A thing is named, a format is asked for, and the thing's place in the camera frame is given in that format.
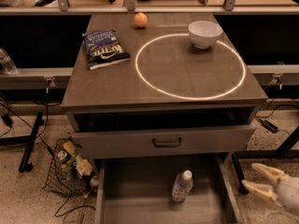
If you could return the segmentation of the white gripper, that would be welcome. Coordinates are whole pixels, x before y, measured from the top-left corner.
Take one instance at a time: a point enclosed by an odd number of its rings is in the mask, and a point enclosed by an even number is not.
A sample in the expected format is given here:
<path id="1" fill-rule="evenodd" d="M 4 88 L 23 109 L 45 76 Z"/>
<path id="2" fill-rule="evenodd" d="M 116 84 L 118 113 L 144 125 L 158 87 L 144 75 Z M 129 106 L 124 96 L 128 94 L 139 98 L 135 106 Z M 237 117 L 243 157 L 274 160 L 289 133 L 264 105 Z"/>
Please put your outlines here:
<path id="1" fill-rule="evenodd" d="M 241 181 L 245 189 L 258 198 L 281 205 L 290 213 L 299 216 L 299 177 L 288 176 L 284 171 L 261 163 L 253 163 L 252 169 L 266 177 L 276 187 L 265 184 L 250 182 L 246 179 Z"/>

